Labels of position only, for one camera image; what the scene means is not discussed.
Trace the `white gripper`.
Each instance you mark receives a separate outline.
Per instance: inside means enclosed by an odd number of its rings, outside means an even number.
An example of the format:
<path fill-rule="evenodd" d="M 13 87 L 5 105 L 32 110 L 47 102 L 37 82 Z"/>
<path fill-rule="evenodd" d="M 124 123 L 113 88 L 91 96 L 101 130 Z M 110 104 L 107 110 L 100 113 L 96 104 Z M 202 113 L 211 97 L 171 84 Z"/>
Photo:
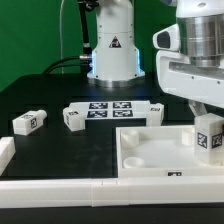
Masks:
<path fill-rule="evenodd" d="M 189 99 L 188 105 L 195 117 L 207 113 L 204 104 L 224 108 L 224 57 L 218 68 L 198 68 L 190 64 L 187 56 L 159 50 L 156 68 L 161 89 Z"/>

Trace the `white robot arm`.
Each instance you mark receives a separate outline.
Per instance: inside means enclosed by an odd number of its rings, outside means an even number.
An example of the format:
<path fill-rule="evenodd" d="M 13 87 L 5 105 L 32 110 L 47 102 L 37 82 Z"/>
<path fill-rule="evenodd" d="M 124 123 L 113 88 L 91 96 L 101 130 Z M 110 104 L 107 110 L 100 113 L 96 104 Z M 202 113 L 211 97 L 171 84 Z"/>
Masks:
<path fill-rule="evenodd" d="M 160 0 L 176 8 L 176 23 L 153 35 L 161 89 L 189 101 L 201 114 L 205 104 L 224 109 L 224 0 Z M 81 0 L 95 11 L 96 48 L 88 80 L 122 87 L 142 78 L 134 45 L 129 0 Z"/>

